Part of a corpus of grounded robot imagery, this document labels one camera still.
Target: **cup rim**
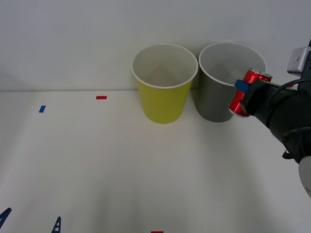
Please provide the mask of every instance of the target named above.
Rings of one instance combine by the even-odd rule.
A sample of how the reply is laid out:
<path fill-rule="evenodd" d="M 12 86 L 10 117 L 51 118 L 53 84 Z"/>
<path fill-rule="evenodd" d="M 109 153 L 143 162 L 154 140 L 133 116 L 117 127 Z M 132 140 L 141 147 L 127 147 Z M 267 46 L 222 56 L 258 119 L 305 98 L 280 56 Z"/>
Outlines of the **cup rim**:
<path fill-rule="evenodd" d="M 142 52 L 142 51 L 148 49 L 148 48 L 151 48 L 151 47 L 154 47 L 154 46 L 159 46 L 159 45 L 170 45 L 170 46 L 179 47 L 179 48 L 185 50 L 186 52 L 188 52 L 188 53 L 194 58 L 194 60 L 195 60 L 195 66 L 196 66 L 196 67 L 195 67 L 195 72 L 194 72 L 194 74 L 191 76 L 191 78 L 189 78 L 187 81 L 185 81 L 185 82 L 183 82 L 183 83 L 181 83 L 181 84 L 175 85 L 175 86 L 156 86 L 156 85 L 152 85 L 152 84 L 149 84 L 149 83 L 147 83 L 147 82 L 141 80 L 141 79 L 136 75 L 136 73 L 134 72 L 133 64 L 134 64 L 134 61 L 135 61 L 136 57 L 138 56 L 138 54 L 139 54 L 140 52 Z M 193 54 L 190 50 L 186 49 L 185 47 L 182 47 L 182 46 L 176 45 L 176 44 L 171 44 L 171 43 L 161 43 L 161 44 L 155 44 L 155 45 L 151 45 L 151 46 L 145 47 L 144 49 L 142 49 L 142 50 L 140 50 L 138 53 L 136 53 L 136 55 L 134 56 L 132 65 L 131 65 L 132 74 L 135 76 L 135 78 L 136 78 L 138 81 L 140 81 L 141 83 L 143 83 L 143 84 L 145 84 L 145 85 L 147 85 L 147 86 L 149 86 L 149 87 L 153 87 L 153 88 L 157 88 L 157 89 L 173 89 L 173 88 L 177 88 L 177 87 L 184 86 L 184 85 L 186 85 L 187 83 L 191 82 L 191 81 L 194 79 L 194 77 L 195 77 L 196 74 L 198 73 L 198 70 L 199 70 L 199 64 L 198 64 L 198 60 L 196 59 L 196 57 L 194 56 L 194 54 Z"/>
<path fill-rule="evenodd" d="M 253 51 L 254 53 L 256 53 L 256 54 L 263 60 L 263 63 L 264 63 L 264 65 L 265 65 L 265 70 L 264 70 L 263 72 L 266 72 L 266 70 L 267 70 L 267 63 L 266 63 L 266 60 L 263 58 L 263 56 L 262 56 L 259 52 L 257 52 L 256 50 L 254 50 L 252 47 L 247 46 L 247 45 L 244 45 L 244 44 L 241 44 L 241 43 L 238 43 L 238 42 L 234 42 L 234 41 L 232 41 L 232 42 L 230 42 L 230 41 L 228 41 L 228 42 L 215 42 L 215 43 L 212 43 L 212 44 L 210 44 L 210 45 L 207 45 L 207 46 L 200 52 L 200 55 L 199 55 L 199 65 L 200 65 L 201 70 L 202 70 L 207 76 L 209 76 L 211 79 L 213 79 L 214 81 L 216 81 L 216 82 L 218 82 L 218 83 L 221 83 L 221 84 L 223 84 L 223 85 L 226 85 L 226 86 L 234 86 L 234 84 L 226 83 L 226 82 L 223 82 L 223 81 L 220 81 L 220 80 L 216 79 L 215 77 L 213 77 L 212 75 L 210 75 L 210 74 L 203 68 L 203 66 L 202 66 L 202 63 L 201 63 L 201 56 L 202 56 L 203 52 L 204 52 L 206 49 L 208 49 L 209 47 L 212 47 L 212 46 L 218 45 L 218 44 L 235 44 L 235 45 L 239 45 L 239 46 L 245 47 L 245 48 L 247 48 L 247 49 Z"/>

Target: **black robotic arm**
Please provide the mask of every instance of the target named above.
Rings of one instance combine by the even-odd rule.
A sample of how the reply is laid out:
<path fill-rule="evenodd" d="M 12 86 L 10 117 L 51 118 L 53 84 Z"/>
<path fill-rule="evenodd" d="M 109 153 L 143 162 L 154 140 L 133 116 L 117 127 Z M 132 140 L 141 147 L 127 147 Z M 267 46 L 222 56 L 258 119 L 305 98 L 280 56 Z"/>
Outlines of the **black robotic arm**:
<path fill-rule="evenodd" d="M 311 42 L 293 51 L 287 71 L 300 79 L 282 86 L 257 80 L 243 90 L 240 103 L 285 146 L 283 158 L 299 164 L 301 182 L 311 197 Z M 296 83 L 297 90 L 287 88 Z"/>

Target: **tape marker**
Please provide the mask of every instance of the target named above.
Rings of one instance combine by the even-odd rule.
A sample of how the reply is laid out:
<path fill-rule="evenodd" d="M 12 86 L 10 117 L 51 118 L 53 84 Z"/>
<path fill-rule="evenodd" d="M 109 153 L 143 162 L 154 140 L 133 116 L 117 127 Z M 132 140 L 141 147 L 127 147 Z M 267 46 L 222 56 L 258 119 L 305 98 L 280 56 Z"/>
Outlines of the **tape marker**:
<path fill-rule="evenodd" d="M 96 99 L 97 100 L 106 100 L 107 96 L 97 96 Z"/>
<path fill-rule="evenodd" d="M 44 112 L 44 109 L 45 109 L 45 105 L 42 105 L 41 108 L 40 108 L 40 110 L 39 110 L 39 112 L 40 112 L 40 113 L 43 113 L 43 112 Z"/>

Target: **blue tape marker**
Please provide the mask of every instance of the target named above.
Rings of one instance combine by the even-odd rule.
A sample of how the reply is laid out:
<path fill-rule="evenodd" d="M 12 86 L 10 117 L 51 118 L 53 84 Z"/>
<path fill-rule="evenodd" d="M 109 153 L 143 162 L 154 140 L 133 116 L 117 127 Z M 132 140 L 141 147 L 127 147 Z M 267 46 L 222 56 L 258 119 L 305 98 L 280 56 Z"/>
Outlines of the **blue tape marker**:
<path fill-rule="evenodd" d="M 11 211 L 12 211 L 11 208 L 7 208 L 2 214 L 0 214 L 0 229 L 1 229 L 2 225 L 4 224 L 6 218 L 11 213 Z"/>
<path fill-rule="evenodd" d="M 39 110 L 39 112 L 40 112 L 40 113 L 43 113 L 43 112 L 44 112 L 44 109 L 45 109 L 45 105 L 42 105 L 41 108 L 40 108 L 40 110 Z"/>
<path fill-rule="evenodd" d="M 60 233 L 61 224 L 62 224 L 62 218 L 58 217 L 53 227 L 52 233 Z"/>
<path fill-rule="evenodd" d="M 247 83 L 244 83 L 242 80 L 238 79 L 236 80 L 234 86 L 242 91 L 244 94 L 246 93 L 247 89 L 248 89 L 248 84 Z"/>

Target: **red soda can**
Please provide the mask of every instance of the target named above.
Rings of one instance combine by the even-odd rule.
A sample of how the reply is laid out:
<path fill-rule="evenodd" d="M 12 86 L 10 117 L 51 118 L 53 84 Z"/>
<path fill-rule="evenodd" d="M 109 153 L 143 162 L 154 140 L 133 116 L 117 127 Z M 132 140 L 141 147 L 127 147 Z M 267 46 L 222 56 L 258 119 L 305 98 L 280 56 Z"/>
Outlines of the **red soda can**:
<path fill-rule="evenodd" d="M 243 78 L 243 82 L 250 84 L 250 83 L 253 83 L 254 81 L 256 81 L 258 79 L 270 82 L 272 79 L 272 76 L 270 74 L 266 74 L 266 73 L 263 73 L 259 70 L 255 70 L 255 69 L 250 68 L 246 72 L 246 74 Z M 244 97 L 243 92 L 238 90 L 235 93 L 235 96 L 234 96 L 234 98 L 233 98 L 233 100 L 229 106 L 229 111 L 232 114 L 237 115 L 239 117 L 249 117 L 249 114 L 247 114 L 246 112 L 244 112 L 242 110 L 242 107 L 240 104 L 240 101 L 243 99 L 243 97 Z"/>

